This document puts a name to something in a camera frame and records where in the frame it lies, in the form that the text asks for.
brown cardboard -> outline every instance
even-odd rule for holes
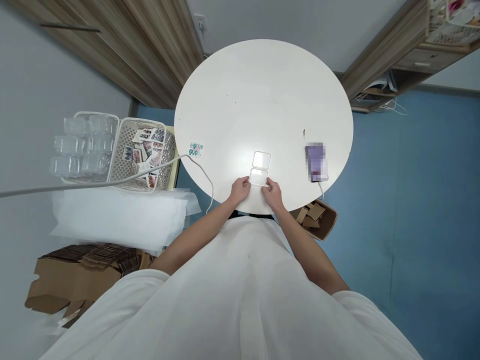
[[[319,221],[318,220],[317,221],[312,220],[309,216],[305,216],[301,225],[304,228],[319,228],[320,227]]]
[[[312,220],[317,221],[320,216],[322,216],[324,211],[324,207],[321,207],[318,203],[315,203],[313,207],[307,212],[307,216],[309,216]]]
[[[42,256],[36,262],[34,273],[39,277],[30,285],[25,307],[55,314],[68,305],[64,318],[80,309],[63,326],[68,328],[121,277],[147,269],[154,259],[129,247],[116,248],[115,255],[111,250],[105,245],[70,245]]]
[[[309,212],[309,209],[308,208],[305,208],[305,207],[302,207],[300,209],[300,211],[298,212],[298,216],[296,217],[296,221],[301,224],[304,219],[305,219],[305,216],[307,216],[307,213]]]
[[[314,203],[317,203],[323,208],[325,208],[325,211],[323,212],[321,218],[318,220],[320,227],[309,227],[308,229],[305,229],[305,231],[309,233],[310,236],[312,236],[313,238],[322,241],[327,238],[327,236],[330,234],[330,231],[332,231],[332,229],[334,228],[335,222],[337,221],[339,215],[334,209],[332,209],[330,206],[320,200],[315,200]],[[294,219],[297,218],[301,209],[303,208],[298,208],[290,211],[290,214],[293,216]]]

wall outlet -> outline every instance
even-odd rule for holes
[[[205,16],[193,15],[193,22],[195,24],[195,28],[201,33],[207,30],[207,23],[205,22]]]

sleeve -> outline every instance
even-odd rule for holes
[[[145,269],[121,278],[40,360],[94,358],[169,277],[163,271]]]
[[[365,296],[353,291],[332,295],[395,359],[420,359],[400,330]]]

table top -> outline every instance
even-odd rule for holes
[[[180,154],[188,154],[192,142],[203,145],[194,159],[220,203],[235,179],[250,174],[254,153],[270,153],[268,176],[279,183],[289,211],[321,195],[319,185],[310,182],[307,143],[325,145],[326,192],[347,163],[354,132],[349,100],[334,73],[298,46],[264,39],[239,42],[207,58],[181,91],[174,126]],[[181,160],[211,195],[202,170],[187,157]],[[237,210],[272,213],[258,186]]]

person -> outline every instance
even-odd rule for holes
[[[421,359],[350,291],[285,209],[278,183],[261,189],[278,223],[229,219],[248,179],[149,269],[120,279],[42,359]]]

